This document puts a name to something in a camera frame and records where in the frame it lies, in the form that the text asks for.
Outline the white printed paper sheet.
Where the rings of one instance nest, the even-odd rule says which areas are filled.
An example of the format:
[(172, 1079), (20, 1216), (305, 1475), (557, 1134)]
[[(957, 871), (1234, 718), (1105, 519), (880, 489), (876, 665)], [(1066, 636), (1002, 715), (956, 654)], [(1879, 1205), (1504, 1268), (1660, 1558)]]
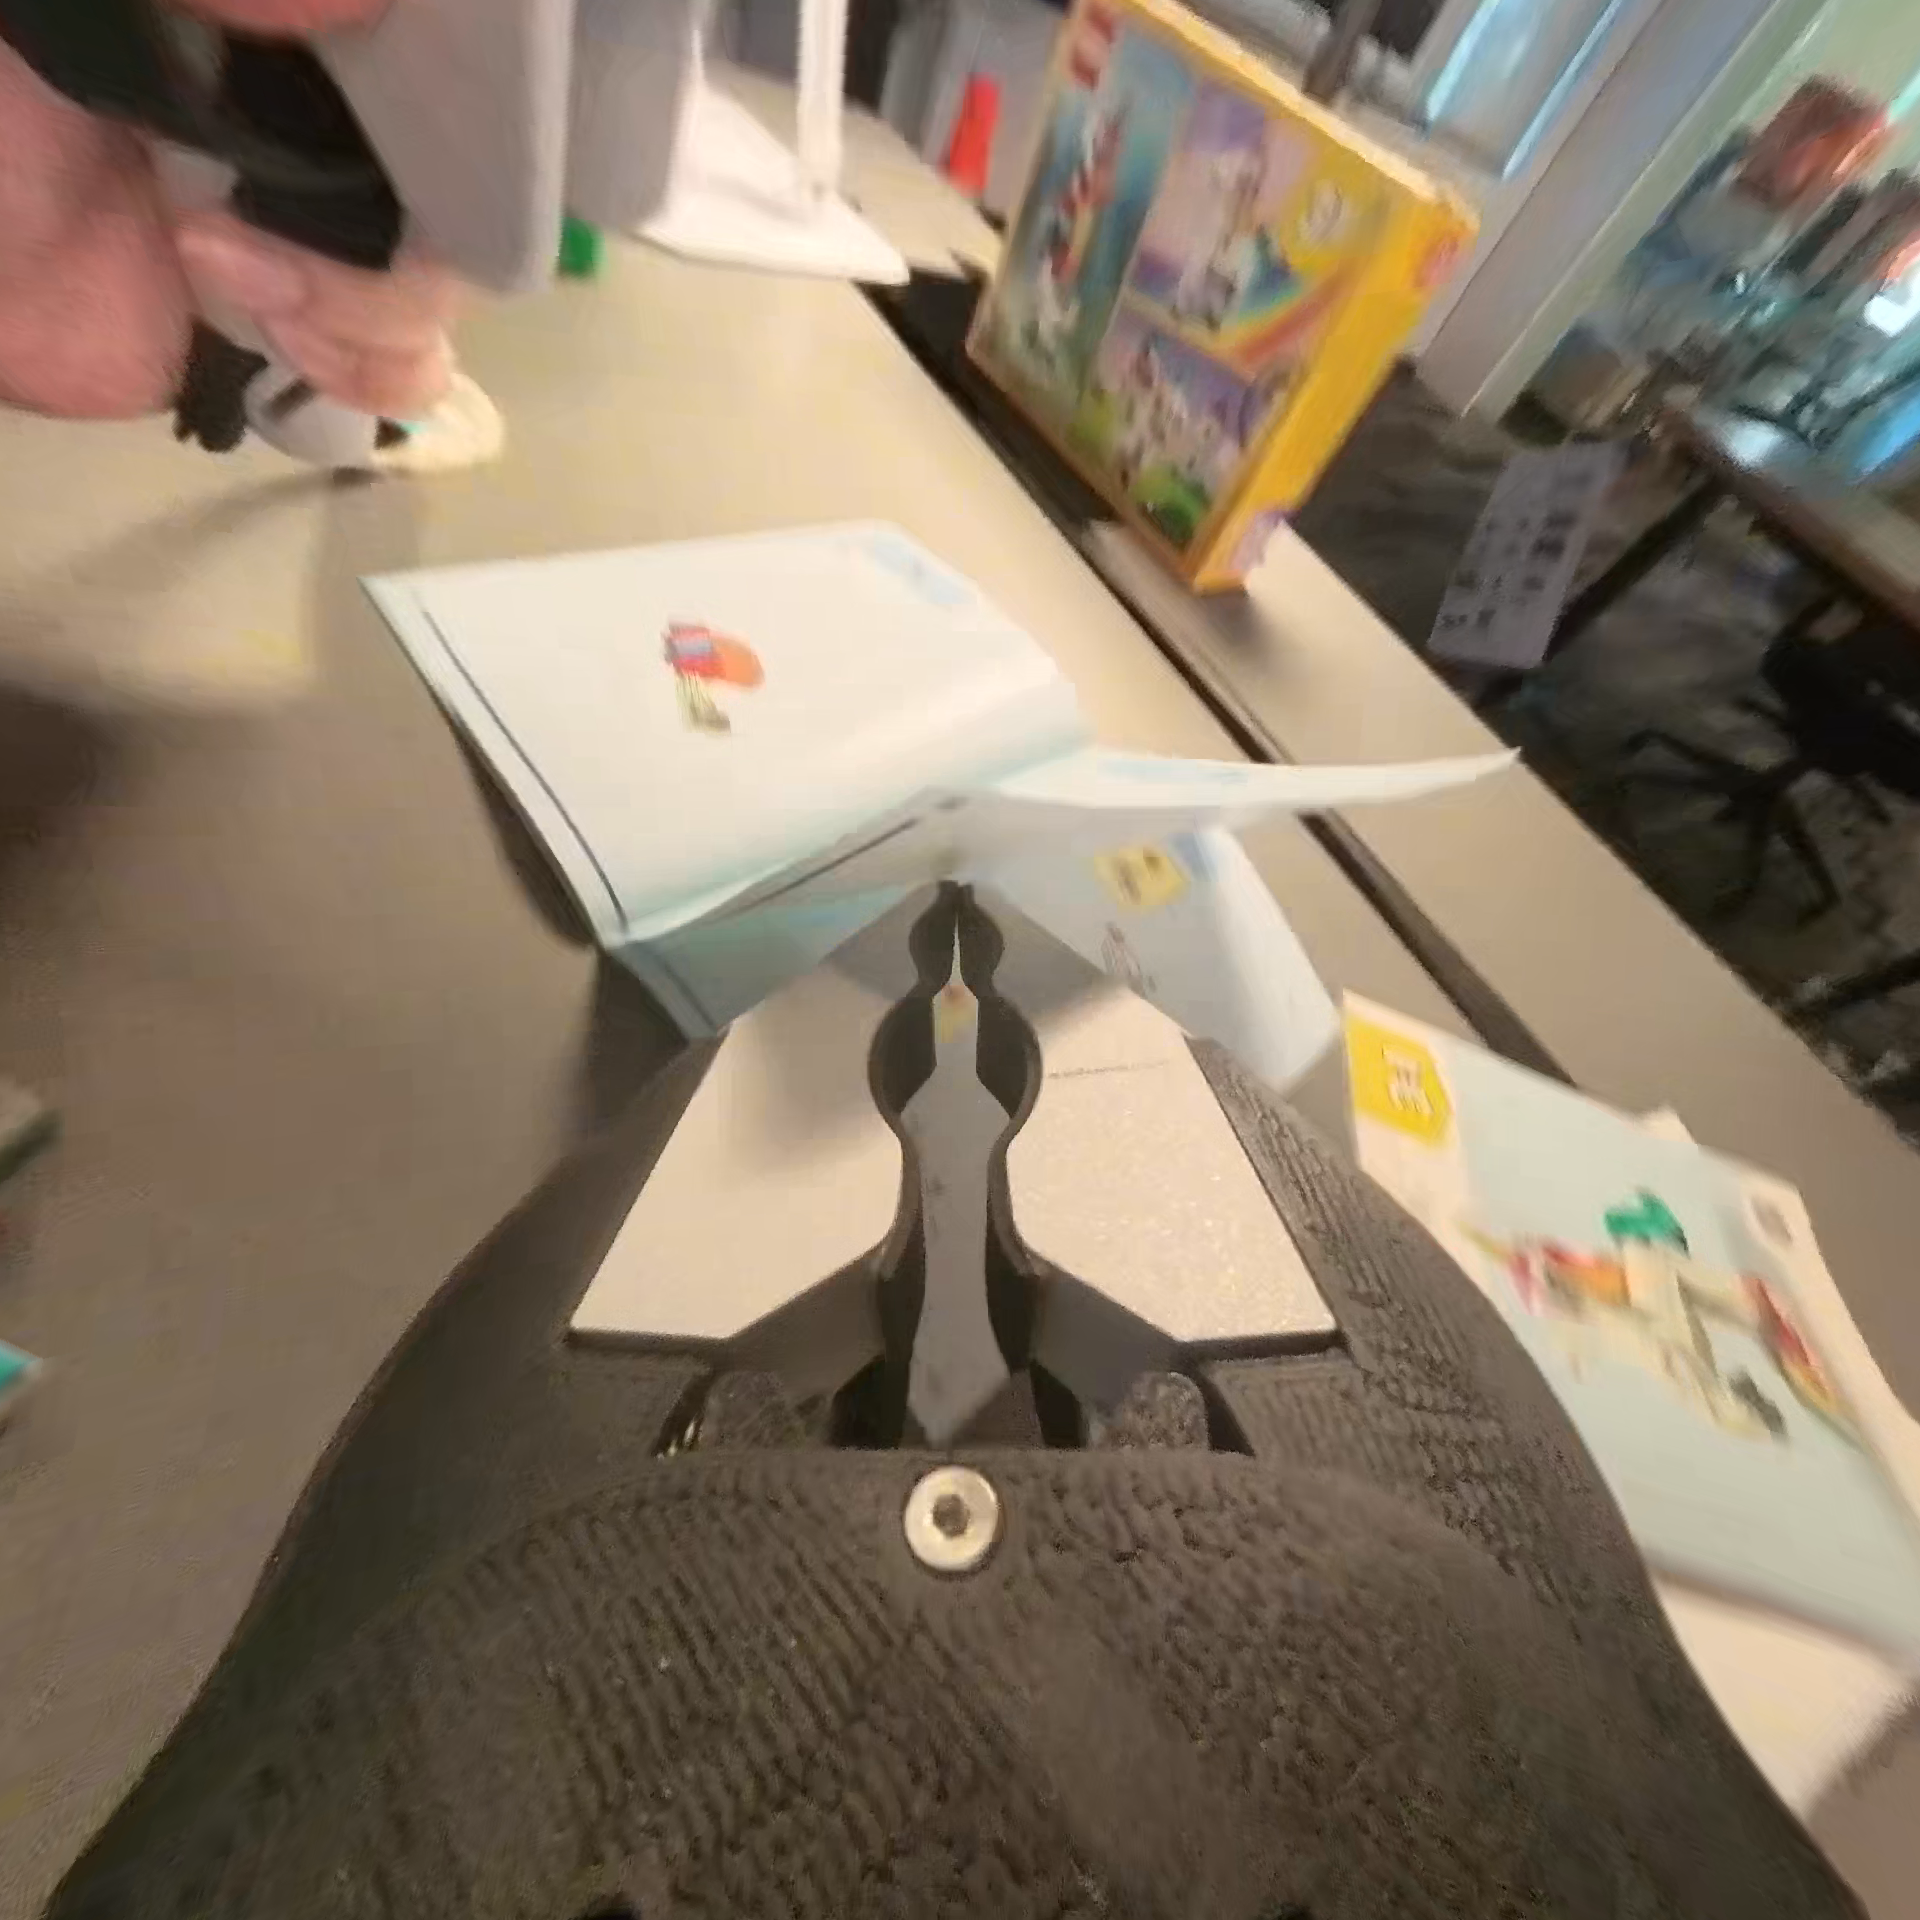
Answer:
[(1518, 447), (1447, 579), (1429, 657), (1520, 675), (1541, 665), (1623, 465), (1618, 438)]

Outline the instruction booklet with yellow corner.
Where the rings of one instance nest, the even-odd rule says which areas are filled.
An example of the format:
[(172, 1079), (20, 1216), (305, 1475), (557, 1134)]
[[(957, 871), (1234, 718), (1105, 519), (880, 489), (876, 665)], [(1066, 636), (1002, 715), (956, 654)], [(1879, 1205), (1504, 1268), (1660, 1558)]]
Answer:
[(1357, 1164), (1496, 1307), (1656, 1575), (1914, 1664), (1914, 1419), (1802, 1196), (1370, 999), (1341, 1037)]

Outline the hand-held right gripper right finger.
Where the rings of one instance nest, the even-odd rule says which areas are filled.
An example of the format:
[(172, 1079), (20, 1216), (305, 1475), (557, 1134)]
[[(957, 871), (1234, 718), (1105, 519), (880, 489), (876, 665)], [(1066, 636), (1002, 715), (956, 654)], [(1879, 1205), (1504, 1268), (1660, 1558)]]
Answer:
[(1337, 1351), (1249, 1123), (1185, 1032), (985, 889), (960, 893), (960, 979), (988, 1151), (985, 1289), (1048, 1444), (1217, 1361)]

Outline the yellow lego set box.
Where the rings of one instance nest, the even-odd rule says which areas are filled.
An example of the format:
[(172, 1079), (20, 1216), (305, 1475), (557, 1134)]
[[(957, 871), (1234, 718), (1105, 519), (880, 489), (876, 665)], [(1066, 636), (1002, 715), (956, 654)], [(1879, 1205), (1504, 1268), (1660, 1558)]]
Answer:
[(1200, 14), (1071, 5), (966, 357), (1185, 588), (1234, 591), (1476, 227)]

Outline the lego instruction booklet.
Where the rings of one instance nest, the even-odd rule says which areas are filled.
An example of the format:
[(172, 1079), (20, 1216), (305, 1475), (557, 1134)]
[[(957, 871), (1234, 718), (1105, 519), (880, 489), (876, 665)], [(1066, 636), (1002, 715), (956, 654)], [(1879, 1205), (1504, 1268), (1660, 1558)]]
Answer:
[(1241, 832), (1518, 760), (1100, 747), (1048, 647), (885, 521), (362, 588), (601, 951), (693, 1040), (957, 881), (1284, 1088), (1337, 1015)]

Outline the black office chair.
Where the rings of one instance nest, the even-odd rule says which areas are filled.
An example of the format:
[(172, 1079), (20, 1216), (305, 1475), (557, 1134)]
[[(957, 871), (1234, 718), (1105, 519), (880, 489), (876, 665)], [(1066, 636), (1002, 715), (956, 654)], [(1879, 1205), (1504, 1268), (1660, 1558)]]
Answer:
[(1664, 726), (1644, 726), (1621, 747), (1629, 782), (1668, 783), (1717, 797), (1718, 817), (1741, 829), (1737, 876), (1718, 900), (1729, 917), (1750, 904), (1773, 848), (1807, 880), (1807, 917), (1839, 902), (1839, 884), (1815, 840), (1797, 793), (1809, 779), (1834, 783), (1886, 821), (1881, 797), (1918, 801), (1914, 628), (1868, 614), (1844, 636), (1809, 628), (1775, 637), (1761, 661), (1764, 701), (1777, 750), (1749, 760)]

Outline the person's left hand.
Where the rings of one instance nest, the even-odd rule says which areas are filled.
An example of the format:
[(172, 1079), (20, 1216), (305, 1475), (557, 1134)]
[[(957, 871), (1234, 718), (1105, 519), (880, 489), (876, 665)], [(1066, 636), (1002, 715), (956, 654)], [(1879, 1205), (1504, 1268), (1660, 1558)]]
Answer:
[(167, 406), (205, 305), (368, 416), (444, 398), (458, 281), (433, 262), (375, 275), (222, 209), (173, 209), (140, 137), (2, 53), (2, 403), (122, 421)]

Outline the white tablet stand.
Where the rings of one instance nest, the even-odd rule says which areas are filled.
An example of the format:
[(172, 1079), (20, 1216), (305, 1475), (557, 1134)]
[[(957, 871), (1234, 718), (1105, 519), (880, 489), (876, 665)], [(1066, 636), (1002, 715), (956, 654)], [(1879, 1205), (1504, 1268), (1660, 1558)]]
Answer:
[(850, 5), (798, 5), (792, 143), (708, 83), (711, 12), (688, 14), (663, 195), (631, 238), (716, 267), (905, 285), (905, 256), (844, 195)]

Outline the round white teal lego build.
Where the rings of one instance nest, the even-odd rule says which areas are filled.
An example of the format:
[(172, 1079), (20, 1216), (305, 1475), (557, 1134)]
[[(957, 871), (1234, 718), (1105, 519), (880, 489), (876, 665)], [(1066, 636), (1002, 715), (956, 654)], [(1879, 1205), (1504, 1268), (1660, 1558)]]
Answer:
[(368, 471), (432, 478), (492, 463), (505, 443), (501, 412), (464, 371), (447, 374), (433, 406), (413, 421), (378, 419)]

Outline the brown wooden table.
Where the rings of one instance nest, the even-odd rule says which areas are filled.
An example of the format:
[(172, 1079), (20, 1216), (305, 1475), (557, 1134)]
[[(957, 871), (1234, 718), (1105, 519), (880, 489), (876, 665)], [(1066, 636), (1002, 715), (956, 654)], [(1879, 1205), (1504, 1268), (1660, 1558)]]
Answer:
[(1918, 628), (1918, 519), (1782, 424), (1694, 400), (1655, 416), (1660, 436), (1834, 591)]

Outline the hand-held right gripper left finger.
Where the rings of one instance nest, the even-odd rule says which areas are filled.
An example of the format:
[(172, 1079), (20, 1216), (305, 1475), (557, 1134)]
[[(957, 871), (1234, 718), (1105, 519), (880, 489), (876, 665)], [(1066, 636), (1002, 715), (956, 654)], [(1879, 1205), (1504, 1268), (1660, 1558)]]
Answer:
[(734, 1019), (570, 1310), (590, 1351), (772, 1373), (897, 1444), (927, 1265), (969, 1183), (960, 891), (934, 884)]

